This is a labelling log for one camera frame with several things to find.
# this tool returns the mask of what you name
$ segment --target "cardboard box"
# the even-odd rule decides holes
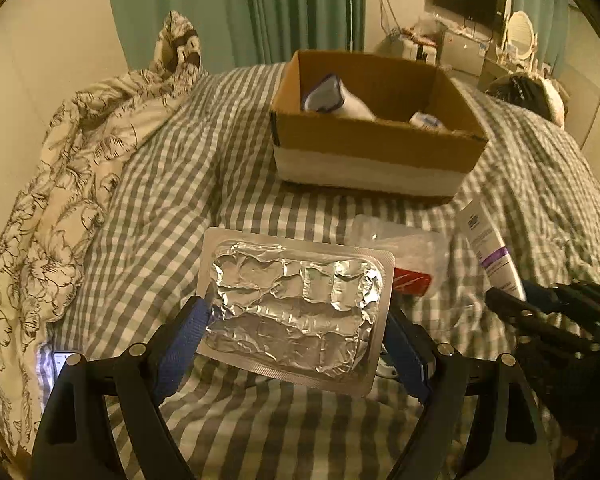
[[[302,112],[301,98],[337,74],[375,121]],[[449,131],[411,126],[417,111]],[[445,72],[422,62],[299,50],[270,109],[279,176],[288,182],[448,200],[484,151],[487,137]]]

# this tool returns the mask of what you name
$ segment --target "curtain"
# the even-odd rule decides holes
[[[174,9],[200,35],[204,68],[289,60],[298,48],[362,50],[365,0],[110,0],[130,68],[145,66]]]
[[[538,34],[538,65],[548,63],[560,75],[569,28],[569,0],[513,0],[512,10],[523,10]]]

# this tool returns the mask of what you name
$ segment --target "flower pattern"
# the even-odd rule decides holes
[[[184,46],[173,61],[174,42]],[[74,300],[84,255],[126,161],[192,88],[199,50],[193,26],[170,12],[149,71],[76,92],[49,123],[36,174],[16,197],[0,236],[0,431],[12,453],[18,445],[31,452],[42,416],[36,370],[47,325]],[[164,69],[171,65],[174,75]]]

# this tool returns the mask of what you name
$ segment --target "silver bolt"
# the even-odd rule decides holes
[[[143,343],[136,343],[135,345],[131,345],[131,348],[129,348],[129,355],[138,357],[144,354],[145,350],[146,346]]]
[[[77,365],[80,361],[82,360],[82,356],[80,354],[71,354],[66,361],[64,362],[64,364],[67,364],[69,366],[75,366]]]
[[[500,359],[501,359],[502,363],[507,366],[513,366],[514,364],[516,364],[516,358],[513,357],[513,355],[511,355],[511,354],[502,354],[500,356]]]
[[[442,355],[453,355],[455,351],[456,349],[453,348],[449,343],[440,343],[438,345],[438,352],[440,352]]]

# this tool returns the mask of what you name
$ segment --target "checkered bedsheet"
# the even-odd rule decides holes
[[[94,359],[149,339],[195,291],[210,226],[343,243],[353,217],[364,213],[441,232],[449,240],[447,280],[408,314],[434,339],[481,358],[510,350],[512,340],[485,309],[488,281],[456,227],[470,200],[480,198],[493,214],[523,278],[600,283],[600,186],[564,131],[462,87],[490,143],[452,202],[426,207],[292,191],[276,177],[269,129],[282,69],[202,76],[128,163],[86,257],[78,297],[55,327],[56,350]],[[418,414],[400,384],[380,377],[365,399],[202,356],[186,377],[160,410],[190,468],[205,479],[384,478]],[[43,381],[49,391],[51,378]],[[142,478],[117,404],[110,418],[128,477]],[[467,433],[465,421],[459,440]]]

